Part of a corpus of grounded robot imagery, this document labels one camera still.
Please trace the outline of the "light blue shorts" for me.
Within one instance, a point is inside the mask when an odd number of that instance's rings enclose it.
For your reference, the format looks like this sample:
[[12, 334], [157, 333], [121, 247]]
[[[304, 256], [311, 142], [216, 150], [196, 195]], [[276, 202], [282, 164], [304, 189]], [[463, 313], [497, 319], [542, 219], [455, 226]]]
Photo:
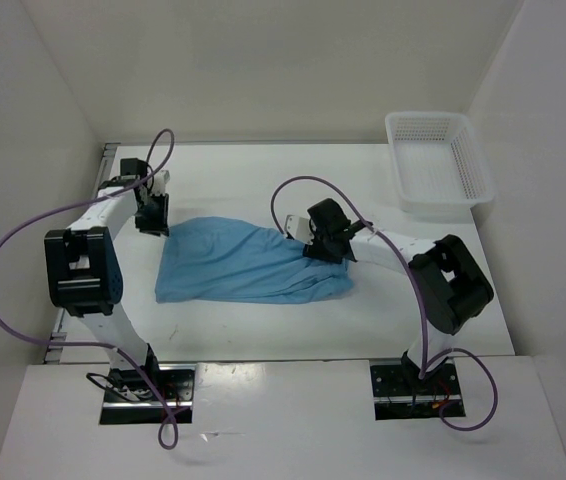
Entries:
[[159, 304], [190, 300], [295, 305], [354, 288], [346, 263], [307, 258], [278, 231], [225, 217], [170, 227], [155, 284]]

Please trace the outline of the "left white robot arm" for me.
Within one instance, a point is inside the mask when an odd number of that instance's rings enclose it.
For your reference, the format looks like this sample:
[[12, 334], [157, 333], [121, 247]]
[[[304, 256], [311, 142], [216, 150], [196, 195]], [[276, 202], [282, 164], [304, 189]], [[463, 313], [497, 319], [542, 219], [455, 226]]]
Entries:
[[99, 186], [97, 202], [70, 226], [51, 230], [44, 238], [52, 303], [78, 318], [97, 342], [110, 346], [108, 381], [116, 395], [143, 401], [156, 398], [163, 376], [152, 348], [122, 307], [124, 281], [114, 239], [129, 219], [141, 233], [169, 235], [167, 170], [124, 194], [116, 193], [150, 173], [147, 162], [122, 159], [120, 174]]

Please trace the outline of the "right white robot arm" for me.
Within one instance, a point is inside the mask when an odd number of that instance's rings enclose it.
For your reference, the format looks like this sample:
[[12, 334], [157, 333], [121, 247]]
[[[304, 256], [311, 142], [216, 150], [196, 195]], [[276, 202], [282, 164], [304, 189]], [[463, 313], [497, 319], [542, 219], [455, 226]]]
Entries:
[[452, 353], [455, 336], [494, 299], [492, 285], [465, 243], [455, 235], [419, 239], [366, 220], [352, 221], [330, 198], [308, 214], [289, 215], [284, 223], [287, 236], [304, 244], [304, 256], [372, 264], [407, 276], [417, 300], [420, 334], [401, 357], [401, 378], [409, 391], [427, 391]]

